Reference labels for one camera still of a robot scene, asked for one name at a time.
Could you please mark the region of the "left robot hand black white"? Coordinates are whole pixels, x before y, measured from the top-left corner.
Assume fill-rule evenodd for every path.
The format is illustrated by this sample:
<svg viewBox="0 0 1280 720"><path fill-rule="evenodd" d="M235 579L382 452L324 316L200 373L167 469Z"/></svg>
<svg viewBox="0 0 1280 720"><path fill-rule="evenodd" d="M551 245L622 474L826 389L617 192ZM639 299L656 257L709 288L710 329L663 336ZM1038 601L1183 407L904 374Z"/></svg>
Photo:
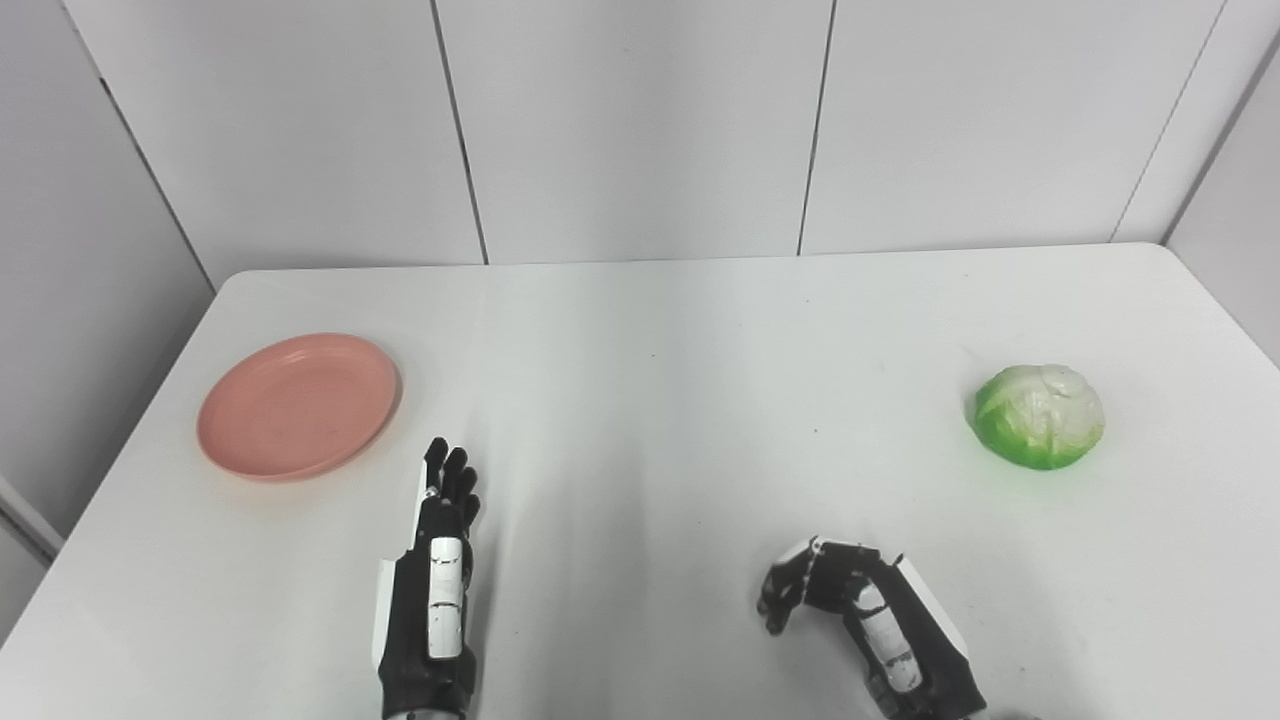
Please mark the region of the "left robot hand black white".
<svg viewBox="0 0 1280 720"><path fill-rule="evenodd" d="M379 568L372 664L384 719L466 719L479 676L466 639L477 473L436 437L422 457L408 548Z"/></svg>

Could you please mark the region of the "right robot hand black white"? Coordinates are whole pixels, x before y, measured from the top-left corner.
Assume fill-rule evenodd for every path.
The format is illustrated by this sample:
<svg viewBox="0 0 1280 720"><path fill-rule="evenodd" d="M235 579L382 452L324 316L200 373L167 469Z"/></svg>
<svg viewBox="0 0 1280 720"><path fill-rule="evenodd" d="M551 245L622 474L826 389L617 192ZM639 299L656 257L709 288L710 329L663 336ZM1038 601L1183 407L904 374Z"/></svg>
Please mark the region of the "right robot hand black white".
<svg viewBox="0 0 1280 720"><path fill-rule="evenodd" d="M977 719L987 708L966 643L904 556L813 536L772 562L756 614L780 635L808 606L840 618L886 719Z"/></svg>

